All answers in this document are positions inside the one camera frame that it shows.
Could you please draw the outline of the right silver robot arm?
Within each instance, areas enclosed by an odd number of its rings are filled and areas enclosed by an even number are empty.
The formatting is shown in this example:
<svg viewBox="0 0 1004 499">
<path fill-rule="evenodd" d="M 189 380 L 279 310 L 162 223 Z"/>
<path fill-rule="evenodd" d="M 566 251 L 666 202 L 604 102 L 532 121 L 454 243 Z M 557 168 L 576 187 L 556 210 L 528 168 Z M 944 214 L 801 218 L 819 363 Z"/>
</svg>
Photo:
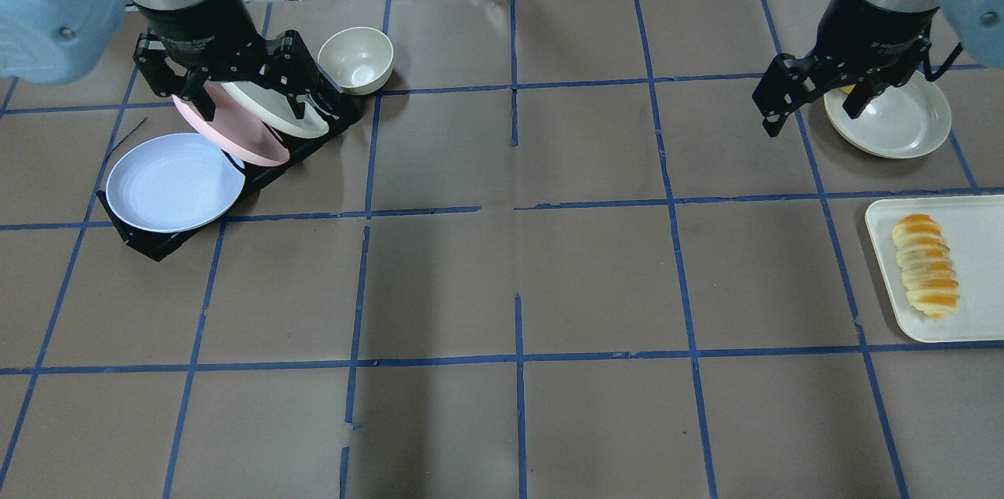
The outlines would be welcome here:
<svg viewBox="0 0 1004 499">
<path fill-rule="evenodd" d="M 857 118 L 918 69 L 937 80 L 929 58 L 937 13 L 958 38 L 943 67 L 961 53 L 986 67 L 1003 65 L 1003 0 L 831 0 L 811 51 L 803 58 L 779 53 L 756 86 L 752 98 L 764 130 L 777 137 L 790 115 L 842 87 L 851 87 L 844 112 Z"/>
</svg>

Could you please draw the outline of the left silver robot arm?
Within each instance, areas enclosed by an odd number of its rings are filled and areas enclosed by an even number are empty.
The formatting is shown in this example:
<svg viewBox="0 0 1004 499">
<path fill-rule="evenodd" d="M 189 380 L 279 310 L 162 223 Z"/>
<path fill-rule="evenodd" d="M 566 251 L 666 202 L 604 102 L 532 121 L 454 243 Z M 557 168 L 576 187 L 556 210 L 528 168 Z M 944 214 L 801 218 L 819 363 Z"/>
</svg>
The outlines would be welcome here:
<svg viewBox="0 0 1004 499">
<path fill-rule="evenodd" d="M 243 0 L 2 0 L 2 76 L 39 85 L 90 73 L 118 33 L 132 2 L 151 34 L 133 55 L 153 92 L 193 105 L 205 120 L 215 101 L 205 83 L 250 82 L 308 102 L 326 122 L 340 119 L 342 94 L 296 31 L 265 40 Z"/>
</svg>

